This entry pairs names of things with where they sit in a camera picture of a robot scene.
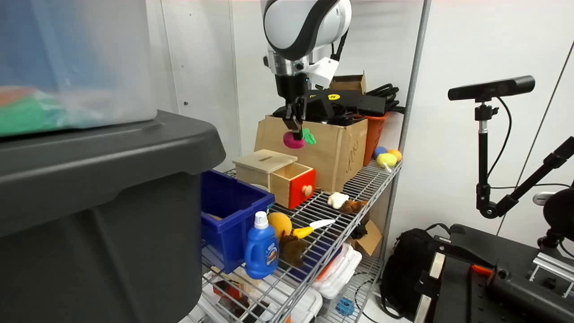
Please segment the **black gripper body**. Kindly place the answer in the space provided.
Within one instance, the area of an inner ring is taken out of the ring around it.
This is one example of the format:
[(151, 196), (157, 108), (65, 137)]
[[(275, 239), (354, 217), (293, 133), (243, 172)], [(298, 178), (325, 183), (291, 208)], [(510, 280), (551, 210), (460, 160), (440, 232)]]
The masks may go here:
[(307, 104), (309, 77), (305, 74), (277, 76), (277, 92), (286, 106), (304, 110)]

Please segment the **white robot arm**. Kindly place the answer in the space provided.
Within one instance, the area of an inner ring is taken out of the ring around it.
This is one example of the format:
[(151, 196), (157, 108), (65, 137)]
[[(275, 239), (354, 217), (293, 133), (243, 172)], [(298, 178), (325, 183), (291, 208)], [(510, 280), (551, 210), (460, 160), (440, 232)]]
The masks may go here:
[(304, 128), (307, 95), (331, 86), (350, 23), (350, 0), (262, 0), (264, 65), (286, 101), (291, 131)]

